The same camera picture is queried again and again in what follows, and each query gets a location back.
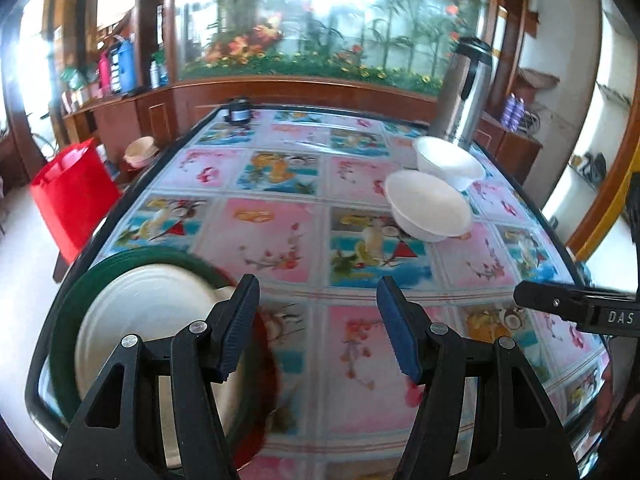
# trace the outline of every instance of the metal screw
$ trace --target metal screw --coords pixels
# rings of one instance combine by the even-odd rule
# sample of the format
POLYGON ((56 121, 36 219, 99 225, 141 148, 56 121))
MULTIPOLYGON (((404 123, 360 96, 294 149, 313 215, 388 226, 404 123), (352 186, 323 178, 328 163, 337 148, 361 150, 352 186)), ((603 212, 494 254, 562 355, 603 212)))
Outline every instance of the metal screw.
POLYGON ((449 331, 449 327, 444 323, 431 323, 430 329, 437 335, 445 335, 449 331))
POLYGON ((511 350, 516 346, 516 342, 510 337, 507 337, 505 335, 503 335, 500 339, 498 339, 498 343, 500 343, 500 346, 502 348, 506 348, 507 350, 511 350))
POLYGON ((189 332, 192 334, 199 334, 207 329, 207 324, 204 321, 194 321, 189 325, 189 332))
POLYGON ((124 348, 131 348, 138 343, 138 336, 135 334, 126 335, 122 338, 121 343, 124 348))

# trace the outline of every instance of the red bag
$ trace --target red bag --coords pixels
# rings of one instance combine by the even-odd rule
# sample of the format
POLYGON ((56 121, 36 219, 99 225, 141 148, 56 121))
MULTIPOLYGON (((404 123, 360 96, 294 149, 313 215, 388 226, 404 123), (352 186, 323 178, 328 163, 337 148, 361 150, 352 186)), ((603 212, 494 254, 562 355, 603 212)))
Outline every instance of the red bag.
POLYGON ((31 183, 33 200, 69 264, 120 198, 93 142, 65 148, 31 183))

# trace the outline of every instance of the fish tank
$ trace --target fish tank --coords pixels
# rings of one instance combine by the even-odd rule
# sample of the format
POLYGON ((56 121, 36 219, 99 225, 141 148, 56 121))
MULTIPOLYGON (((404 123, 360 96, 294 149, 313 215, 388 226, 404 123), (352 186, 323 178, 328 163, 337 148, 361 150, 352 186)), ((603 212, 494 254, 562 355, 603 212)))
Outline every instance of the fish tank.
POLYGON ((486 0, 175 0, 180 79, 341 78, 437 96, 486 0))

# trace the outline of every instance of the small bowl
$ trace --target small bowl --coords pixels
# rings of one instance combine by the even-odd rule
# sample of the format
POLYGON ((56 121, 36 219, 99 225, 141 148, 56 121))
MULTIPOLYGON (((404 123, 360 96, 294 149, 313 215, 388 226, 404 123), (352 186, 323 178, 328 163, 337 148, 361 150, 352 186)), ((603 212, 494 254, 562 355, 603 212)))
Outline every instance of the small bowl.
POLYGON ((158 152, 153 137, 140 137, 134 140, 124 152, 126 160, 132 168, 139 170, 148 166, 158 152))
POLYGON ((134 170, 141 170, 142 168, 146 168, 149 164, 151 164, 156 156, 156 152, 153 152, 151 155, 146 156, 145 158, 127 158, 127 164, 129 164, 134 170))
POLYGON ((414 139, 418 170, 444 180, 464 191, 486 176, 482 164, 471 153, 438 137, 414 139))
POLYGON ((402 170, 385 180, 391 214, 403 231, 418 240, 439 242, 471 229, 471 207, 459 192, 439 178, 402 170))

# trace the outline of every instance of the floral tablecloth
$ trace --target floral tablecloth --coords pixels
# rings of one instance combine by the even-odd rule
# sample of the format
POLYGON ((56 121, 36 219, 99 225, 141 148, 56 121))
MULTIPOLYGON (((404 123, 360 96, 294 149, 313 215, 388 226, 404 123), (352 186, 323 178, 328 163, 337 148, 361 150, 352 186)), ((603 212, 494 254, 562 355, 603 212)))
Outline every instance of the floral tablecloth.
MULTIPOLYGON (((140 195, 96 262, 166 245, 233 278, 260 280, 281 391, 264 449, 243 480, 387 478, 422 388, 401 374, 375 304, 386 274, 432 320, 492 342, 512 336, 563 422, 593 398, 608 357, 600 339, 556 316, 517 308, 520 280, 572 277, 553 242, 483 152, 487 178, 464 195, 471 231, 427 244, 398 228, 385 178, 415 167, 416 126, 290 109, 224 111, 140 195)), ((475 411, 467 380, 453 470, 466 467, 475 411)))

